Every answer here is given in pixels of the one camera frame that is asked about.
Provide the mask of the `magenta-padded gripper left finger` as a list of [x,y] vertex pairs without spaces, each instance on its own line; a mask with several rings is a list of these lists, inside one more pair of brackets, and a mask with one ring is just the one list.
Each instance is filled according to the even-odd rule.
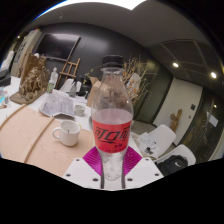
[[96,147],[83,158],[75,158],[63,178],[84,188],[100,189],[102,186],[102,162]]

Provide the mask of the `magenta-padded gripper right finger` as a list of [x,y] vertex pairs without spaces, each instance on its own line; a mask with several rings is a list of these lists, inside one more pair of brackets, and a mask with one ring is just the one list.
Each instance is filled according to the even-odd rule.
[[149,157],[142,157],[133,148],[128,147],[123,159],[123,189],[140,188],[162,177],[162,173]]

